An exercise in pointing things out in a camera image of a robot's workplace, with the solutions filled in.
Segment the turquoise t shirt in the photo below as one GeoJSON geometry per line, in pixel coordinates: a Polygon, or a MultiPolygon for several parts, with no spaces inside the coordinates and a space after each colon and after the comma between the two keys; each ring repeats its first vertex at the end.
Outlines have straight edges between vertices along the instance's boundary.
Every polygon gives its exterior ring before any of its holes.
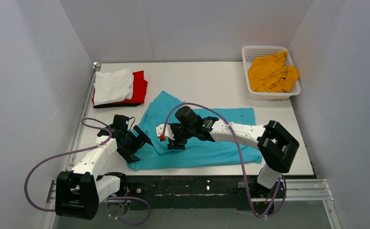
{"type": "MultiPolygon", "coordinates": [[[[165,168],[191,168],[207,166],[226,166],[240,164],[236,143],[200,141],[191,138],[185,150],[168,150],[167,142],[161,142],[156,135],[156,127],[163,124],[169,111],[182,103],[178,98],[162,91],[148,106],[137,125],[152,141],[153,146],[144,145],[135,156],[140,161],[127,163],[129,169],[150,170],[165,168]]],[[[255,125],[253,108],[213,108],[228,121],[255,125]]],[[[248,146],[241,146],[244,163],[262,162],[261,153],[248,146]]]]}

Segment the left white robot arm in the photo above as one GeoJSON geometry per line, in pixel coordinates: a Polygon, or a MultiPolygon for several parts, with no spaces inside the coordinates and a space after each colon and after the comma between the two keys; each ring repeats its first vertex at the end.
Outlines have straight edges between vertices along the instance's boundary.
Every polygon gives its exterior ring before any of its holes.
{"type": "Polygon", "coordinates": [[[99,205],[108,198],[123,202],[132,199],[132,188],[126,175],[100,171],[113,154],[128,163],[138,162],[135,153],[151,139],[137,126],[129,126],[130,118],[115,115],[109,125],[99,128],[93,147],[71,170],[60,172],[56,180],[55,213],[58,216],[91,220],[99,205]]]}

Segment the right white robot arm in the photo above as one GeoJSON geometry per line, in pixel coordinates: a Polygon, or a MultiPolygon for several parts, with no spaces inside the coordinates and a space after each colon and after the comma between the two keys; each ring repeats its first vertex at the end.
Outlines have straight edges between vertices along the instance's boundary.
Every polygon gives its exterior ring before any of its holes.
{"type": "Polygon", "coordinates": [[[157,137],[168,140],[168,149],[185,149],[190,138],[200,141],[229,142],[257,149],[265,162],[255,180],[261,189],[270,189],[282,174],[290,171],[299,142],[277,121],[266,125],[229,122],[219,114],[201,117],[188,105],[176,106],[178,123],[164,122],[156,127],[157,137]]]}

